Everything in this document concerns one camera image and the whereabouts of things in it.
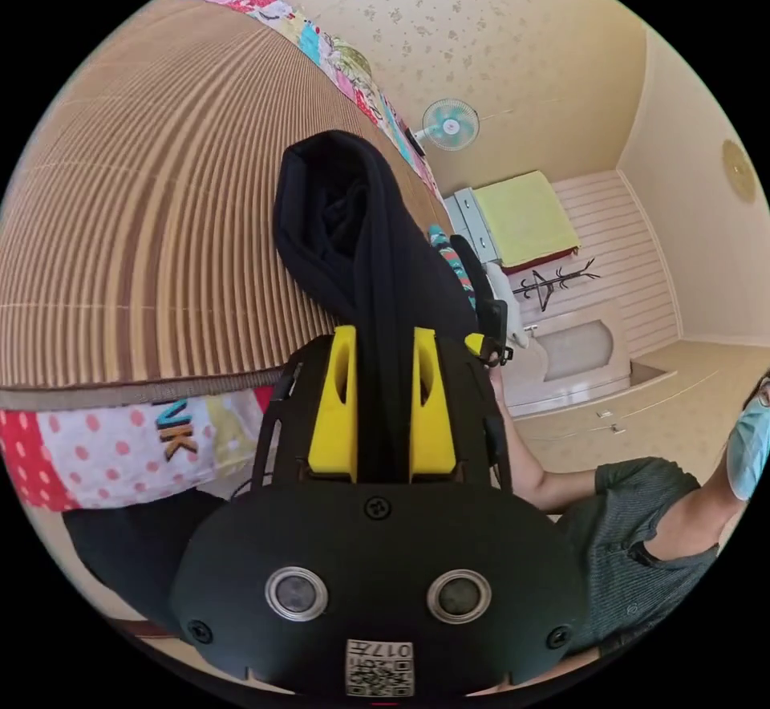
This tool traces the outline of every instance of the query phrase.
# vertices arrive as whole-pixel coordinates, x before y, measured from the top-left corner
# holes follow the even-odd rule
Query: black jacket
[[[478,323],[454,271],[411,219],[382,154],[337,131],[287,148],[274,237],[300,287],[356,327],[364,441],[402,447],[409,431],[414,328],[463,342]],[[376,427],[376,416],[384,427]],[[378,454],[371,450],[369,457]]]

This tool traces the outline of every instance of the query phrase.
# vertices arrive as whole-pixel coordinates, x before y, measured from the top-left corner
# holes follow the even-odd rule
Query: yellow bracket
[[[484,340],[485,337],[482,334],[474,332],[465,339],[465,346],[474,356],[481,358],[484,352]]]
[[[436,332],[415,328],[411,370],[410,479],[447,475],[456,466],[447,396],[441,377]]]
[[[329,366],[318,405],[307,463],[313,474],[358,474],[358,393],[355,327],[338,326],[329,353]]]

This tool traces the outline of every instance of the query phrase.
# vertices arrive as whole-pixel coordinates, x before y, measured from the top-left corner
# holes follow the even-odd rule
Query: face mask
[[[748,500],[770,456],[770,407],[755,396],[727,441],[727,478],[736,498]]]

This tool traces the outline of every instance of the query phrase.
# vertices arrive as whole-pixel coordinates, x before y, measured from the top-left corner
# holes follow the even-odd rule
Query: coat rack
[[[596,257],[592,257],[586,263],[585,268],[575,270],[572,273],[562,273],[561,268],[559,268],[556,271],[555,278],[544,278],[536,270],[533,270],[532,275],[534,276],[535,282],[533,284],[529,284],[527,283],[526,279],[522,279],[520,288],[513,290],[513,293],[523,294],[524,299],[529,300],[530,294],[533,292],[533,290],[536,290],[537,299],[540,301],[540,310],[545,312],[545,309],[548,306],[548,300],[551,299],[551,295],[554,293],[557,286],[559,289],[567,290],[569,287],[566,285],[566,282],[573,281],[576,278],[601,278],[601,276],[598,276],[595,273],[590,273],[588,270],[588,268],[590,268],[594,263],[595,259]]]

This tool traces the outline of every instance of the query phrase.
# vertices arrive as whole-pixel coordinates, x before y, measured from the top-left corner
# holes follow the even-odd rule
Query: person
[[[727,523],[751,498],[770,454],[770,370],[756,384],[703,485],[676,463],[655,457],[591,471],[544,470],[513,424],[499,367],[488,372],[508,441],[513,492],[549,515],[586,576],[589,618],[565,657],[527,683],[587,666],[665,618],[717,557]]]

